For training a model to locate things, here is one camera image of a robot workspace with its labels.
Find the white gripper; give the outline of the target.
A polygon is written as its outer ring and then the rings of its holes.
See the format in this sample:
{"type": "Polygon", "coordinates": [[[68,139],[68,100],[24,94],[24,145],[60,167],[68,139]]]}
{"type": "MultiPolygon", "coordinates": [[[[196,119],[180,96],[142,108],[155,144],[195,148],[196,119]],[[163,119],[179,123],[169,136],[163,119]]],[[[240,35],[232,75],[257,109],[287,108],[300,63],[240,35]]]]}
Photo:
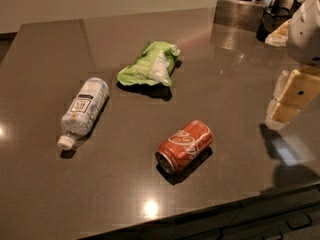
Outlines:
{"type": "Polygon", "coordinates": [[[288,56],[301,64],[291,72],[283,70],[266,110],[265,124],[280,130],[289,124],[320,94],[320,0],[305,0],[293,14],[270,33],[265,43],[286,47],[288,56]]]}

